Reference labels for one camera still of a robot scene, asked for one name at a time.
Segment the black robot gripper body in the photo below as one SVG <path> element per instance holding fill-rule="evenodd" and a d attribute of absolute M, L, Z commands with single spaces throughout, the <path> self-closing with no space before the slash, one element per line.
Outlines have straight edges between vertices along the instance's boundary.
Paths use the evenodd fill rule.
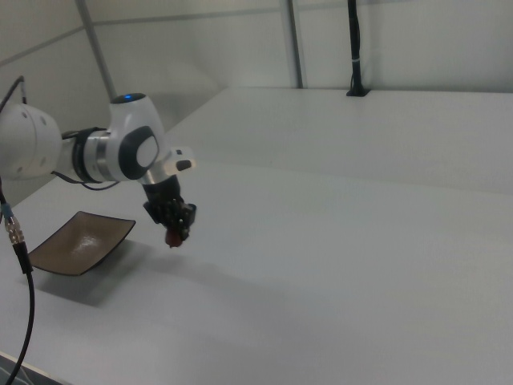
<path fill-rule="evenodd" d="M 169 177 L 158 184 L 145 184 L 143 190 L 147 196 L 147 202 L 143 207 L 156 224 L 163 225 L 161 220 L 161 206 L 166 203 L 172 203 L 176 210 L 176 229 L 178 216 L 182 208 L 189 209 L 189 224 L 190 227 L 193 225 L 196 219 L 196 206 L 191 203 L 186 203 L 180 195 L 180 182 L 177 177 Z"/>

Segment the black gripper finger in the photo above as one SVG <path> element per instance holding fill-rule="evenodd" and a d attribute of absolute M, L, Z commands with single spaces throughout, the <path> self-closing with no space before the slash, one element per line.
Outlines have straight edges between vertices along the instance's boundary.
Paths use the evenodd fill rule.
<path fill-rule="evenodd" d="M 188 208 L 182 208 L 178 216 L 177 232 L 182 241 L 185 241 L 189 236 L 190 213 Z"/>
<path fill-rule="evenodd" d="M 167 237 L 176 236 L 176 210 L 172 203 L 161 206 L 161 220 L 167 230 Z"/>

